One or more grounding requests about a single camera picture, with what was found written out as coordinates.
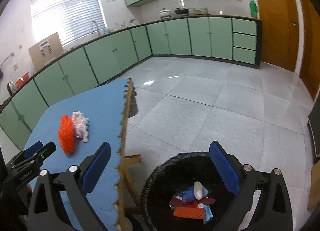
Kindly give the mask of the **orange mesh bag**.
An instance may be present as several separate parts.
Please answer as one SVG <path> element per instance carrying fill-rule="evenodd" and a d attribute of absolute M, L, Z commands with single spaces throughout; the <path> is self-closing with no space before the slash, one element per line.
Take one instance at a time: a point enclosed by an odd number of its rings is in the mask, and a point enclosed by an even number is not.
<path fill-rule="evenodd" d="M 70 155 L 75 150 L 73 121 L 68 115 L 60 118 L 60 127 L 57 132 L 60 146 L 64 153 Z"/>

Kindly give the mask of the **pink white wrapper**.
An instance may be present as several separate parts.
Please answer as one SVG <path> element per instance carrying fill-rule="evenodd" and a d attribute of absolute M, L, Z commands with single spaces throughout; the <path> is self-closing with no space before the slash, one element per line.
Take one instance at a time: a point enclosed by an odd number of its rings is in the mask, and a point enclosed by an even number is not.
<path fill-rule="evenodd" d="M 80 111 L 75 111 L 71 116 L 76 138 L 82 139 L 84 143 L 88 142 L 88 125 L 89 119 Z"/>

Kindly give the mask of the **light blue snack packet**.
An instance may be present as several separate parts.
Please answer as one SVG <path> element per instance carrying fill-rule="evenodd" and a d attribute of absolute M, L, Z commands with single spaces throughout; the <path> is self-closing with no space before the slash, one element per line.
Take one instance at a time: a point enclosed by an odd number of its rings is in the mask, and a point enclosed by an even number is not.
<path fill-rule="evenodd" d="M 204 210 L 203 224 L 207 224 L 212 218 L 213 214 L 208 204 L 199 204 L 198 208 Z"/>

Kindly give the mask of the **red cylindrical can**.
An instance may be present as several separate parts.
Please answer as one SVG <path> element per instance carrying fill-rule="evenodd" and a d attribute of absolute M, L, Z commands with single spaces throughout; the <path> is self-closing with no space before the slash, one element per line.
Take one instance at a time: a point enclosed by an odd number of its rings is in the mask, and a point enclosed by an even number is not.
<path fill-rule="evenodd" d="M 197 219 L 204 218 L 205 209 L 195 207 L 176 207 L 173 213 L 174 217 L 181 217 L 184 219 Z"/>

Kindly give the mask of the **blue plastic bag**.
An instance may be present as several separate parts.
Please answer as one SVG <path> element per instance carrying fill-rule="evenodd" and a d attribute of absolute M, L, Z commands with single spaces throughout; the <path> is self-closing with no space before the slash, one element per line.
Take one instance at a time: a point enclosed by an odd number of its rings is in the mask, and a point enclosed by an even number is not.
<path fill-rule="evenodd" d="M 189 187 L 187 190 L 184 191 L 179 191 L 176 196 L 181 197 L 183 202 L 191 202 L 191 201 L 195 201 L 196 198 L 194 196 L 194 192 L 193 192 L 194 187 L 191 186 Z"/>

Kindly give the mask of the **dark red cloth pad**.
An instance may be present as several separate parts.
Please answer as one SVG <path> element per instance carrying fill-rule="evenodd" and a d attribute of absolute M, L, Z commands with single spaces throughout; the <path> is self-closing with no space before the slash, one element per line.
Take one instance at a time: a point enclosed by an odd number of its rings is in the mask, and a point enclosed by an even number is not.
<path fill-rule="evenodd" d="M 169 202 L 169 206 L 171 207 L 190 207 L 190 208 L 197 208 L 197 202 L 183 202 L 181 197 L 173 196 Z"/>

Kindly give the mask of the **dark red sponge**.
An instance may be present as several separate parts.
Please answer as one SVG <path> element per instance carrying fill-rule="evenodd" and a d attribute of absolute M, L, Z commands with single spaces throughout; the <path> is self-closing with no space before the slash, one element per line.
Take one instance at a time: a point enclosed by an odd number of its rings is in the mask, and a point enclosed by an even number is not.
<path fill-rule="evenodd" d="M 208 204 L 208 205 L 210 205 L 210 204 L 214 204 L 215 201 L 216 201 L 216 199 L 214 199 L 214 198 L 204 197 L 201 200 L 198 200 L 198 203 L 199 204 Z"/>

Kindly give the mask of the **black trash bin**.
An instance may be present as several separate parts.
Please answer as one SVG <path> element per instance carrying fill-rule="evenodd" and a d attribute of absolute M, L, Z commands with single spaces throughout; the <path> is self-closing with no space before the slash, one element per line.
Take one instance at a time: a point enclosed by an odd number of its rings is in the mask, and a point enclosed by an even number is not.
<path fill-rule="evenodd" d="M 238 230 L 255 171 L 221 151 L 181 153 L 157 167 L 141 196 L 149 230 Z"/>

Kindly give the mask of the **green lower kitchen cabinets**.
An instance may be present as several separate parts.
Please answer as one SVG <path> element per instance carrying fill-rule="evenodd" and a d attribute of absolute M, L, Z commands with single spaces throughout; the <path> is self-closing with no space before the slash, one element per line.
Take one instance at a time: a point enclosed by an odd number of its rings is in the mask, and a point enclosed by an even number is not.
<path fill-rule="evenodd" d="M 262 22 L 226 15 L 184 16 L 107 34 L 53 59 L 1 106 L 1 129 L 23 149 L 53 104 L 103 85 L 150 57 L 213 59 L 259 67 Z"/>

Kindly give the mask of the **electric kettle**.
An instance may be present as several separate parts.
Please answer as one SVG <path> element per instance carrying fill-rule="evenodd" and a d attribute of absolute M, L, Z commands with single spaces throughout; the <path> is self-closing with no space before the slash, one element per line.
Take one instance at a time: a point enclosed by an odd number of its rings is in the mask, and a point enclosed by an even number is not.
<path fill-rule="evenodd" d="M 13 82 L 9 82 L 7 84 L 7 91 L 10 96 L 12 96 L 17 90 L 18 90 L 18 87 Z"/>

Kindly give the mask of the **orange basin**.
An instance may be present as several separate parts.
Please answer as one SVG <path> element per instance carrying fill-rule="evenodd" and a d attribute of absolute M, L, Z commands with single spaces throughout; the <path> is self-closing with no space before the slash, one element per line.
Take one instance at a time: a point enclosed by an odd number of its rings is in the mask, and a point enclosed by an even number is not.
<path fill-rule="evenodd" d="M 23 76 L 21 76 L 20 78 L 18 78 L 18 80 L 16 81 L 15 85 L 16 87 L 19 89 L 21 88 L 27 81 L 29 80 L 29 73 L 25 73 Z"/>

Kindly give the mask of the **blue foam table mat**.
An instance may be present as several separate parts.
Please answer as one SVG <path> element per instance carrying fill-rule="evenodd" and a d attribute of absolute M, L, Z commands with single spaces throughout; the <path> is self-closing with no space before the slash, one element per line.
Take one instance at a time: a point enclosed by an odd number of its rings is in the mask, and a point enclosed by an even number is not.
<path fill-rule="evenodd" d="M 66 171 L 71 165 L 79 165 L 87 156 L 94 154 L 103 142 L 111 146 L 111 158 L 99 178 L 94 190 L 87 195 L 92 208 L 108 230 L 118 227 L 119 213 L 116 203 L 119 192 L 116 185 L 120 181 L 120 134 L 121 122 L 125 108 L 125 91 L 127 80 L 116 80 L 109 84 L 96 87 L 71 98 L 62 100 L 50 106 L 42 115 L 25 148 L 29 148 L 37 141 L 43 144 L 54 142 L 56 150 L 44 160 L 42 169 L 51 174 Z M 88 142 L 76 141 L 76 149 L 72 156 L 66 155 L 59 144 L 57 132 L 60 118 L 70 116 L 79 111 L 89 120 Z"/>

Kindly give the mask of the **brown cardboard box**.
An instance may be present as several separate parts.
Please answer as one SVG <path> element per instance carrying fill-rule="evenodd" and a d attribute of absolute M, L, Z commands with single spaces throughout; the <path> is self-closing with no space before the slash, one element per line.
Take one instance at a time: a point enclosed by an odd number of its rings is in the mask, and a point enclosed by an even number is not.
<path fill-rule="evenodd" d="M 41 70 L 64 52 L 57 32 L 36 43 L 28 51 L 36 71 Z"/>

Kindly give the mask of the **black glass cabinet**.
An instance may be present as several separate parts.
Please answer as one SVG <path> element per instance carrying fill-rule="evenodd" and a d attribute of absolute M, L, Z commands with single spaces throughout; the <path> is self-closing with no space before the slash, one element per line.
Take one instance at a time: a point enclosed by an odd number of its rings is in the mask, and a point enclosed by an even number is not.
<path fill-rule="evenodd" d="M 308 115 L 308 125 L 314 148 L 313 163 L 315 164 L 319 161 L 319 103 L 314 104 L 310 115 Z"/>

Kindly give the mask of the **sink faucet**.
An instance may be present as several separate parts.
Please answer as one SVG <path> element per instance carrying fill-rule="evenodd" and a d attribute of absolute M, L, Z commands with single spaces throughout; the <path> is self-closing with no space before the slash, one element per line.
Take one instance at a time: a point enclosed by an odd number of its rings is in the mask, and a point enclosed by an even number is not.
<path fill-rule="evenodd" d="M 91 34 L 94 34 L 94 33 L 97 33 L 98 35 L 100 35 L 99 26 L 95 20 L 91 22 Z"/>

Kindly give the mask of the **window with white blinds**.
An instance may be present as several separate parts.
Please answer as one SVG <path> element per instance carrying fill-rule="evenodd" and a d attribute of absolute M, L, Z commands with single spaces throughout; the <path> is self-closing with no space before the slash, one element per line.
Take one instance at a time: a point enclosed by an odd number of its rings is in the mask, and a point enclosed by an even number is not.
<path fill-rule="evenodd" d="M 66 46 L 91 34 L 93 20 L 107 28 L 100 0 L 30 0 L 30 12 L 36 41 L 57 32 Z"/>

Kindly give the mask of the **white cooking pot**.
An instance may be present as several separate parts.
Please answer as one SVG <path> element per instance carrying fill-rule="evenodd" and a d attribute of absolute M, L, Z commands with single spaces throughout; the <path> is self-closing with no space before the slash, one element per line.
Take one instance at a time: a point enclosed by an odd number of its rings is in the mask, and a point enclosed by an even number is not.
<path fill-rule="evenodd" d="M 165 9 L 165 8 L 163 8 L 163 9 L 160 11 L 159 14 L 160 14 L 161 20 L 172 18 L 171 10 L 168 10 L 168 9 Z"/>

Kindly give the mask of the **black wok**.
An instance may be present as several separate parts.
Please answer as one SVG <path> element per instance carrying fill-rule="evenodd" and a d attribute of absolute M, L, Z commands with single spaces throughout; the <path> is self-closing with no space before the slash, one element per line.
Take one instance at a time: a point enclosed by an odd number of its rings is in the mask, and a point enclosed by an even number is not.
<path fill-rule="evenodd" d="M 188 16 L 189 15 L 189 9 L 187 8 L 176 8 L 174 10 L 175 14 L 177 17 L 182 17 L 182 16 Z"/>

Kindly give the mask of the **green bottle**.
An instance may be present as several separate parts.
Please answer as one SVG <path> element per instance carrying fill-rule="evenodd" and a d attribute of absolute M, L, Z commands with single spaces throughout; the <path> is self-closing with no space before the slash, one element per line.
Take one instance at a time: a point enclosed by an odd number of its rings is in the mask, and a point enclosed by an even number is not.
<path fill-rule="evenodd" d="M 258 7 L 254 0 L 250 0 L 249 3 L 251 17 L 257 19 L 258 18 Z"/>

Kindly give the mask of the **wall towel rail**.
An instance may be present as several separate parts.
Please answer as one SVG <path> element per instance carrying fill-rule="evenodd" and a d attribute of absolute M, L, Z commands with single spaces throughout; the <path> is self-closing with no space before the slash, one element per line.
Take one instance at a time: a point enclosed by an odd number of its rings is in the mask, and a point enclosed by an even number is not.
<path fill-rule="evenodd" d="M 12 58 L 15 55 L 15 52 L 11 52 L 1 63 L 0 66 L 2 66 L 6 61 L 8 61 L 10 58 Z"/>

